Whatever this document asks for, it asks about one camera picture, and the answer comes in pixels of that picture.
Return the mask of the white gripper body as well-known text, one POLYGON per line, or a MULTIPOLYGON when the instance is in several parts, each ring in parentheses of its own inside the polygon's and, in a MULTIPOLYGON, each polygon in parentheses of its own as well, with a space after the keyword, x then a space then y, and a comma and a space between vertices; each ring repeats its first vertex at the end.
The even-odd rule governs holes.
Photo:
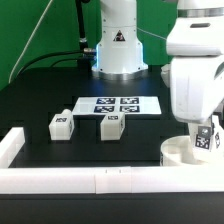
POLYGON ((170 92, 178 121, 204 123, 224 100, 224 56, 174 57, 170 92))

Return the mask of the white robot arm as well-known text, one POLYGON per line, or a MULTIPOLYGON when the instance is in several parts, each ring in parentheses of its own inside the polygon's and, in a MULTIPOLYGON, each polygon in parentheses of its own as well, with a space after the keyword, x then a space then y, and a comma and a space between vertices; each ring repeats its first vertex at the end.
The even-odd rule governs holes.
MULTIPOLYGON (((172 113, 181 122, 203 123, 224 101, 224 0, 166 0, 177 18, 166 37, 172 113)), ((136 0, 100 0, 102 37, 96 77, 129 79, 147 69, 137 38, 136 0)))

